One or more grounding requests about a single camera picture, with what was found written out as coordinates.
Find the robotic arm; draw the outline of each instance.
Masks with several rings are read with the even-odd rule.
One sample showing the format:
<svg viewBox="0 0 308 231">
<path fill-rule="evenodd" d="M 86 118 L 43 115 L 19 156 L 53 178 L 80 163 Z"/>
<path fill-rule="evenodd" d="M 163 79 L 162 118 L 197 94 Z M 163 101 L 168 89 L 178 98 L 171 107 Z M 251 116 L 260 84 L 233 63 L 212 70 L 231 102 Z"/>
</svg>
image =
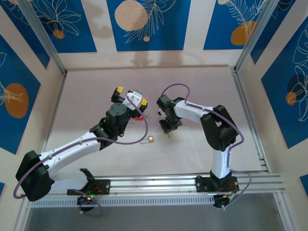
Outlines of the robotic arm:
<svg viewBox="0 0 308 231">
<path fill-rule="evenodd" d="M 21 187 L 29 201 L 36 201 L 44 197 L 51 190 L 51 186 L 55 183 L 53 177 L 61 168 L 85 155 L 95 153 L 108 147 L 113 143 L 112 141 L 115 142 L 118 137 L 124 135 L 130 118 L 141 116 L 135 107 L 127 100 L 127 97 L 130 98 L 131 102 L 136 105 L 141 112 L 144 112 L 148 104 L 143 98 L 142 93 L 137 90 L 133 92 L 129 91 L 126 98 L 122 98 L 120 97 L 122 90 L 122 87 L 116 88 L 111 98 L 114 104 L 112 104 L 110 109 L 106 112 L 106 117 L 102 118 L 97 125 L 89 130 L 89 132 L 86 132 L 75 141 L 57 149 L 41 153 L 40 155 L 37 155 L 34 151 L 30 151 L 24 156 L 16 174 L 17 180 L 20 180 L 35 164 L 49 157 L 44 164 L 40 164 L 35 168 L 21 183 Z M 110 184 L 110 181 L 104 182 L 103 180 L 99 181 L 94 179 L 87 169 L 81 169 L 81 171 L 86 175 L 88 180 L 87 184 L 81 189 L 84 193 L 89 190 L 93 191 L 95 187 L 100 189 L 101 187 L 98 185 L 103 184 L 106 186 Z M 93 192 L 95 194 L 102 193 L 100 190 L 96 190 L 96 192 L 94 190 Z M 67 194 L 78 195 L 78 193 L 70 190 L 68 190 Z"/>
<path fill-rule="evenodd" d="M 181 97 L 171 100 L 166 95 L 162 95 L 156 103 L 159 107 L 159 115 L 165 117 L 159 121 L 164 133 L 176 130 L 182 125 L 181 119 L 186 118 L 202 125 L 206 140 L 213 148 L 214 157 L 210 177 L 198 176 L 196 178 L 197 192 L 229 193 L 232 191 L 232 196 L 234 196 L 239 190 L 236 186 L 233 190 L 232 186 L 237 184 L 237 178 L 231 176 L 232 173 L 227 166 L 227 158 L 229 146 L 235 143 L 238 133 L 227 122 L 210 113 L 210 111 L 214 111 L 234 124 L 226 108 L 222 105 L 214 108 L 205 107 L 185 101 Z M 229 201 L 230 198 L 226 195 L 216 196 L 214 206 L 223 207 Z"/>
</svg>

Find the orange circle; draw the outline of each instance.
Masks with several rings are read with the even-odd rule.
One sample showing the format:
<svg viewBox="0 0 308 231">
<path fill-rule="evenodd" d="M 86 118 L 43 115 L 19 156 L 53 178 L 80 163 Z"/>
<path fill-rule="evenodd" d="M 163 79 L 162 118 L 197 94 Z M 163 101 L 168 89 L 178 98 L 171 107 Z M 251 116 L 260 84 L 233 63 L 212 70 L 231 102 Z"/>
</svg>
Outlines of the orange circle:
<svg viewBox="0 0 308 231">
<path fill-rule="evenodd" d="M 249 21 L 237 27 L 231 35 L 231 43 L 236 46 L 244 45 L 247 42 L 248 36 L 254 28 L 256 22 Z"/>
<path fill-rule="evenodd" d="M 149 36 L 145 36 L 145 37 L 143 38 L 143 41 L 145 41 L 145 42 L 150 41 L 150 37 L 149 37 Z"/>
<path fill-rule="evenodd" d="M 116 8 L 115 21 L 125 31 L 139 30 L 148 22 L 148 13 L 139 2 L 126 0 Z"/>
<path fill-rule="evenodd" d="M 54 30 L 52 34 L 57 39 L 64 39 L 64 33 L 61 30 Z"/>
<path fill-rule="evenodd" d="M 5 107 L 8 113 L 15 118 L 22 118 L 26 115 L 29 106 L 27 90 L 19 83 L 11 83 L 6 87 L 4 95 Z"/>
<path fill-rule="evenodd" d="M 285 100 L 287 101 L 287 104 L 289 104 L 290 106 L 294 105 L 294 103 L 296 103 L 296 94 L 292 91 L 289 92 L 285 97 Z"/>
</svg>

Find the decorative wallpaper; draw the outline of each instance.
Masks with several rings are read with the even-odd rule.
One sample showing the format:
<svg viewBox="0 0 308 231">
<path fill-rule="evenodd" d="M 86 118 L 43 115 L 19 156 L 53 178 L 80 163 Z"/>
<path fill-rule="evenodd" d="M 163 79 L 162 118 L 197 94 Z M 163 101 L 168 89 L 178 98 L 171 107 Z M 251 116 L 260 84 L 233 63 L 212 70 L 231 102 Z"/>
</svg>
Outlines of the decorative wallpaper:
<svg viewBox="0 0 308 231">
<path fill-rule="evenodd" d="M 40 43 L 14 0 L 0 0 L 2 7 L 33 51 Z M 32 0 L 34 11 L 59 53 L 96 52 L 80 0 Z"/>
<path fill-rule="evenodd" d="M 242 49 L 267 0 L 217 0 L 204 50 Z"/>
<path fill-rule="evenodd" d="M 42 65 L 47 68 L 50 57 L 41 45 L 39 39 L 29 26 L 28 21 L 21 13 L 19 7 L 14 0 L 0 0 L 0 5 L 7 13 L 11 21 L 14 23 L 20 34 L 24 37 L 25 41 L 33 50 L 34 54 L 38 57 Z"/>
<path fill-rule="evenodd" d="M 308 138 L 308 17 L 262 78 L 288 148 Z"/>
<path fill-rule="evenodd" d="M 191 0 L 107 0 L 117 51 L 183 50 Z"/>
<path fill-rule="evenodd" d="M 280 0 L 250 55 L 256 64 L 296 0 Z"/>
<path fill-rule="evenodd" d="M 0 148 L 16 154 L 40 83 L 2 36 L 0 73 Z"/>
</svg>

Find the white floor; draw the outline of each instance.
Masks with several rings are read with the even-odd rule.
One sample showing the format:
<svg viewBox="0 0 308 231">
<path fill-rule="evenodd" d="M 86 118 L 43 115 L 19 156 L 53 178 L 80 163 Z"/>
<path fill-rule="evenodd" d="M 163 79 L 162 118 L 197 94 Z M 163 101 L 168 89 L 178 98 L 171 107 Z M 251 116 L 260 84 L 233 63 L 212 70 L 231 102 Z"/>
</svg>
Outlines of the white floor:
<svg viewBox="0 0 308 231">
<path fill-rule="evenodd" d="M 149 134 L 154 142 L 149 144 L 118 145 L 85 156 L 69 164 L 60 172 L 88 168 L 95 176 L 149 175 L 209 172 L 213 154 L 207 144 L 202 126 L 182 119 L 183 125 L 163 133 L 158 121 L 156 101 L 162 90 L 173 83 L 185 83 L 191 88 L 189 101 L 205 106 L 224 105 L 245 142 L 231 155 L 231 167 L 237 170 L 261 170 L 253 136 L 249 130 L 241 102 L 228 67 L 211 68 L 148 68 L 70 71 L 67 74 L 55 123 L 47 150 L 78 138 L 97 124 L 112 103 L 110 97 L 118 86 L 137 89 L 147 99 L 149 106 Z M 170 98 L 185 97 L 187 90 L 176 86 L 166 92 Z M 120 141 L 135 141 L 143 136 L 143 121 L 128 124 Z"/>
</svg>

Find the yellow clip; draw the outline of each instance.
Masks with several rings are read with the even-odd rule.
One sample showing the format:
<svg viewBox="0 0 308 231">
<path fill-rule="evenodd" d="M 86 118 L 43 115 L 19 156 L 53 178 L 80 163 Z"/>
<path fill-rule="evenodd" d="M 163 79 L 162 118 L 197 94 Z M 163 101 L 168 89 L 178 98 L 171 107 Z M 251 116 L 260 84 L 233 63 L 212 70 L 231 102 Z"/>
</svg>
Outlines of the yellow clip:
<svg viewBox="0 0 308 231">
<path fill-rule="evenodd" d="M 121 92 L 123 91 L 123 88 L 124 88 L 124 87 L 117 87 L 117 88 L 116 88 L 116 91 L 119 92 L 119 93 L 121 93 Z"/>
<path fill-rule="evenodd" d="M 141 104 L 144 105 L 144 106 L 146 106 L 147 103 L 148 103 L 148 102 L 147 102 L 145 99 L 143 99 Z"/>
</svg>

